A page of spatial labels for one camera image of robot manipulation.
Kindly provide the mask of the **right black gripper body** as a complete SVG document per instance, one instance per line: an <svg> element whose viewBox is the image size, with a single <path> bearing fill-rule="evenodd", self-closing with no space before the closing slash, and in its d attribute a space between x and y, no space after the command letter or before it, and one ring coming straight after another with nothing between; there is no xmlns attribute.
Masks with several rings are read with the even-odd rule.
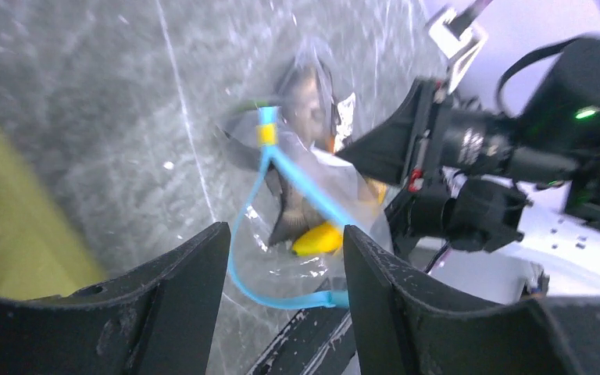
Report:
<svg viewBox="0 0 600 375"><path fill-rule="evenodd" d="M516 144L510 119L458 109L434 81L415 165L385 210L395 252L406 254L425 237L464 252L495 252L522 241L520 219L531 202L516 183L569 180L578 161Z"/></svg>

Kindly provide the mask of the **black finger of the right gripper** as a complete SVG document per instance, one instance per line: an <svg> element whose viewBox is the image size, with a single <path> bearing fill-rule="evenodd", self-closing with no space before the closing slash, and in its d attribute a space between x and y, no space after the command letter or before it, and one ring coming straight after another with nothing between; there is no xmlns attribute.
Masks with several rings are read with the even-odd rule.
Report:
<svg viewBox="0 0 600 375"><path fill-rule="evenodd" d="M428 128L435 81L413 81L402 104L383 122L346 145L336 156L364 177L401 187L415 165L419 139Z"/></svg>

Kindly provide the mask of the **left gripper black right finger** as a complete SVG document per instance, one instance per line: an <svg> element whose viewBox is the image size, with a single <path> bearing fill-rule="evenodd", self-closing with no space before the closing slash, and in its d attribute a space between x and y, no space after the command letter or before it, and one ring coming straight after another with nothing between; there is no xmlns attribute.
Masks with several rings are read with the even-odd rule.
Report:
<svg viewBox="0 0 600 375"><path fill-rule="evenodd" d="M348 299L364 374L600 374L600 297L499 305L344 231Z"/></svg>

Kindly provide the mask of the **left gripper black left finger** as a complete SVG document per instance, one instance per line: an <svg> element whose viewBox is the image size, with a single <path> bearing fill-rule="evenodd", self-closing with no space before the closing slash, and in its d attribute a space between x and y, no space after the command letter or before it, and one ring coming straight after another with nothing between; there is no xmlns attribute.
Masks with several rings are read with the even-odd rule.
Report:
<svg viewBox="0 0 600 375"><path fill-rule="evenodd" d="M0 298L0 374L204 374L230 228L67 297Z"/></svg>

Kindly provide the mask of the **clear zip top bag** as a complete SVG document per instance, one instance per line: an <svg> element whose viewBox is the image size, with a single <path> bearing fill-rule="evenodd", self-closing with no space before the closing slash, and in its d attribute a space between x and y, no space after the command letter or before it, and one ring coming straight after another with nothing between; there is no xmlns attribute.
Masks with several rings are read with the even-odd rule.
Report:
<svg viewBox="0 0 600 375"><path fill-rule="evenodd" d="M341 154L355 96L338 97L336 68L328 44L307 38L220 122L229 162L247 173L227 272L266 307L348 307L347 226L392 249L383 185Z"/></svg>

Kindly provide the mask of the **olive green plastic bin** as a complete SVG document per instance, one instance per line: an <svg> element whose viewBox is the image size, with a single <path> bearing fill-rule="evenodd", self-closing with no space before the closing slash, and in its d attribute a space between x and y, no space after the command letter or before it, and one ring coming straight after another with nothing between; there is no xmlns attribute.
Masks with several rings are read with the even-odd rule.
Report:
<svg viewBox="0 0 600 375"><path fill-rule="evenodd" d="M104 269L0 129L0 297L68 296Z"/></svg>

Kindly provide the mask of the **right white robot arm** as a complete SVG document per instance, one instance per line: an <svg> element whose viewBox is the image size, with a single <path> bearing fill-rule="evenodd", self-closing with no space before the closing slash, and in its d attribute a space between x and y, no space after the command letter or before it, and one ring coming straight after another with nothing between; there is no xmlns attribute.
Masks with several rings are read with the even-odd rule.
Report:
<svg viewBox="0 0 600 375"><path fill-rule="evenodd" d="M600 296L600 37L536 49L508 68L554 63L517 116L468 109L419 78L382 124L338 156L399 187L386 210L395 254L441 249L429 276L498 303Z"/></svg>

